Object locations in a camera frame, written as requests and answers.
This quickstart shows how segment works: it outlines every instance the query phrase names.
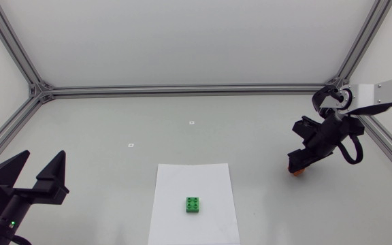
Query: black cable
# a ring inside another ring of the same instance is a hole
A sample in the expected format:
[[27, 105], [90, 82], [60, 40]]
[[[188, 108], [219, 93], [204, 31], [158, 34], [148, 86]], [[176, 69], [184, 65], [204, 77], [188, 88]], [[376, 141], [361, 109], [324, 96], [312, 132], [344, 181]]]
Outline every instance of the black cable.
[[15, 244], [19, 244], [19, 245], [32, 245], [30, 242], [28, 242], [27, 239], [20, 237], [18, 235], [15, 235], [12, 238], [12, 242], [14, 242]]
[[363, 158], [363, 151], [362, 151], [362, 145], [361, 142], [359, 142], [358, 137], [356, 135], [350, 135], [350, 138], [353, 141], [353, 144], [355, 145], [355, 149], [357, 151], [357, 158], [353, 160], [353, 158], [349, 155], [347, 152], [346, 147], [344, 147], [343, 143], [338, 144], [338, 148], [341, 150], [341, 153], [343, 154], [344, 159], [350, 164], [357, 164], [362, 161]]

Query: green lego brick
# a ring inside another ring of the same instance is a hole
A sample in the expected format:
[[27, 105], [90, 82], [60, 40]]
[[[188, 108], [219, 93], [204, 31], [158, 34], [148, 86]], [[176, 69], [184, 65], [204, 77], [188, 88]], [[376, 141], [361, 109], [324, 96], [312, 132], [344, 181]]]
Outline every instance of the green lego brick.
[[199, 198], [187, 197], [185, 212], [199, 212]]

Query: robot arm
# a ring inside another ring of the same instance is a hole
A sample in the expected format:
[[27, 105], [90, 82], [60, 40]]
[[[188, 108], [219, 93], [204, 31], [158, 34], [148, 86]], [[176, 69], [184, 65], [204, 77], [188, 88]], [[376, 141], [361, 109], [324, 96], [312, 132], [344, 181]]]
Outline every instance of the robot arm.
[[[350, 164], [362, 161], [363, 151], [358, 136], [364, 134], [364, 126], [350, 115], [375, 115], [392, 106], [392, 80], [380, 84], [356, 84], [337, 88], [323, 87], [312, 97], [314, 109], [325, 119], [315, 122], [306, 116], [294, 124], [293, 131], [301, 136], [305, 146], [288, 154], [289, 171], [299, 175], [303, 170], [328, 157], [338, 147]], [[350, 136], [357, 151], [353, 159], [342, 141]]]

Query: orange object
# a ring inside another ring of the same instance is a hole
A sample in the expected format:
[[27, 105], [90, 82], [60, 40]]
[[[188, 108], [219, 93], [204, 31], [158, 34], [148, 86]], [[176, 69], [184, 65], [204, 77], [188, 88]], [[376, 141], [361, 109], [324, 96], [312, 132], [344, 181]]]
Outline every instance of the orange object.
[[294, 176], [298, 176], [301, 173], [303, 173], [305, 171], [305, 169], [301, 169], [301, 170], [297, 170], [296, 172], [293, 173]]

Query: cable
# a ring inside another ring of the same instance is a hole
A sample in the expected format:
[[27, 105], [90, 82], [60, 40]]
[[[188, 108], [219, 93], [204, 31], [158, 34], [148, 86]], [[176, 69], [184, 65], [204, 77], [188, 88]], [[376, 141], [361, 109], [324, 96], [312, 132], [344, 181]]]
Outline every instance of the cable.
[[356, 135], [350, 135], [350, 138], [353, 141], [353, 144], [355, 145], [355, 149], [357, 151], [357, 158], [353, 160], [353, 158], [349, 155], [347, 152], [346, 147], [344, 147], [343, 143], [339, 143], [337, 146], [341, 150], [341, 153], [343, 154], [344, 159], [350, 164], [357, 164], [360, 163], [363, 159], [363, 151], [362, 151], [362, 145], [361, 142], [358, 140], [358, 136]]

